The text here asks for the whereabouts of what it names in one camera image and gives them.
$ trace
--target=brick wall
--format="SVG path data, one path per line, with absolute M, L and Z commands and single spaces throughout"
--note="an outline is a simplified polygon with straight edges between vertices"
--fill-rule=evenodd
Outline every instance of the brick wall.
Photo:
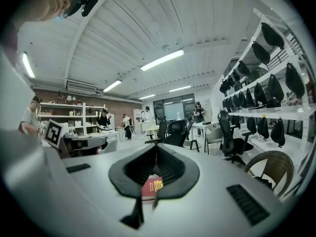
M 34 90 L 37 97 L 41 98 L 43 102 L 55 101 L 58 104 L 64 104 L 64 99 L 58 99 L 57 92 L 54 91 L 44 91 L 44 90 Z M 123 120 L 123 114 L 126 114 L 128 117 L 133 119 L 133 110 L 134 109 L 142 109 L 141 104 L 134 104 L 129 102 L 121 102 L 121 101 L 113 101 L 108 99 L 102 99 L 97 97 L 85 97 L 78 96 L 75 94 L 71 94 L 71 96 L 75 96 L 78 100 L 81 100 L 86 105 L 93 106 L 103 106 L 105 105 L 108 108 L 108 111 L 115 116 L 115 126 L 121 126 Z

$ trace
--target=air conditioner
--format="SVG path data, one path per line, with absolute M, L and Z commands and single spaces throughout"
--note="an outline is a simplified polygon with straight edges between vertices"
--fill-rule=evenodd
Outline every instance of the air conditioner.
M 97 89 L 96 86 L 92 84 L 88 84 L 88 83 L 73 82 L 73 81 L 67 82 L 67 90 L 73 93 L 94 95 L 96 94 L 96 89 Z

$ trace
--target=person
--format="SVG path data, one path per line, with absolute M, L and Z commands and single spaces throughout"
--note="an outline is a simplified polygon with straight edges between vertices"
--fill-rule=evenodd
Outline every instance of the person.
M 1 36 L 4 52 L 16 66 L 18 32 L 27 22 L 42 22 L 58 16 L 66 18 L 76 13 L 82 6 L 83 0 L 26 0 L 12 16 Z
M 201 107 L 199 102 L 196 103 L 196 107 L 194 109 L 194 115 L 196 123 L 201 123 L 204 121 L 204 109 Z M 201 129 L 197 129 L 197 136 L 201 136 Z
M 108 124 L 110 124 L 110 120 L 108 120 L 107 114 L 108 114 L 107 109 L 103 109 L 101 116 L 97 118 L 97 121 L 95 122 L 97 126 L 97 132 L 99 132 L 104 127 L 107 127 Z
M 126 116 L 126 114 L 123 114 L 123 123 L 125 126 L 125 131 L 126 131 L 126 136 L 128 140 L 132 139 L 132 133 L 129 129 L 130 123 L 129 123 L 130 118 L 128 116 Z
M 23 133 L 37 138 L 41 136 L 41 129 L 39 128 L 40 123 L 35 113 L 38 107 L 40 107 L 40 99 L 35 96 L 29 106 L 26 108 L 20 125 L 20 130 Z
M 152 114 L 150 112 L 149 106 L 145 107 L 145 111 L 142 112 L 142 122 L 148 122 L 152 119 Z

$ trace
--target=gold emblem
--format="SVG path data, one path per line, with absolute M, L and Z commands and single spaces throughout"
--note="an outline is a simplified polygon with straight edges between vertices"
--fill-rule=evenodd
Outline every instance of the gold emblem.
M 154 181 L 155 192 L 163 187 L 162 181 Z

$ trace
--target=brown rattan chair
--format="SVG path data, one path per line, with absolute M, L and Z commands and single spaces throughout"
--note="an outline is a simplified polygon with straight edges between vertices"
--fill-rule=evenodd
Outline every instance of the brown rattan chair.
M 294 173 L 293 162 L 291 158 L 283 152 L 266 151 L 251 159 L 245 167 L 245 172 L 248 173 L 248 171 L 254 164 L 266 159 L 267 163 L 260 177 L 262 178 L 263 174 L 265 174 L 272 178 L 272 180 L 276 183 L 272 190 L 275 189 L 275 187 L 279 184 L 282 177 L 286 173 L 286 182 L 282 190 L 277 195 L 278 197 L 280 197 L 281 195 L 283 195 L 283 193 L 286 191 L 292 181 Z

